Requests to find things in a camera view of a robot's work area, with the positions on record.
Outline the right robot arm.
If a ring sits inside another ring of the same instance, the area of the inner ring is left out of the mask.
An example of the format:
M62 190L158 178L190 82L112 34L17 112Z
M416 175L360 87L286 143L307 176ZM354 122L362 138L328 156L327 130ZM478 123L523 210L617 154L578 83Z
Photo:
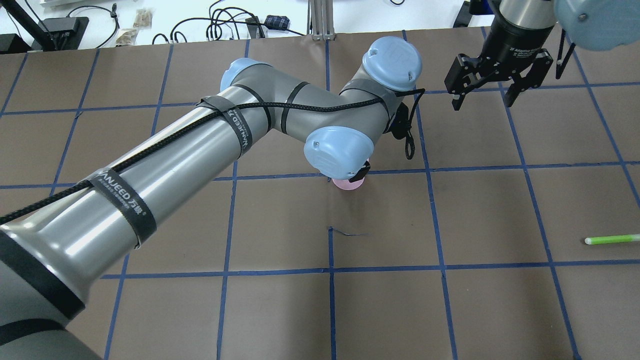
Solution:
M480 54L458 54L445 77L455 111L472 91L507 81L503 100L511 107L542 85L551 66L560 79L576 47L609 51L640 36L637 0L466 0L461 9L494 18Z

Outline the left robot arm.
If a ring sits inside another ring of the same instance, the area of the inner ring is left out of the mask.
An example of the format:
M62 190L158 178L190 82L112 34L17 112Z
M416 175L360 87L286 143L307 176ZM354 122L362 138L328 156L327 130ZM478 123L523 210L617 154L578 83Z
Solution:
M67 330L91 286L270 130L301 141L307 162L337 182L362 180L384 133L406 139L411 158L402 101L422 68L418 49L396 36L373 41L338 94L236 59L217 95L72 187L4 215L1 358L100 359Z

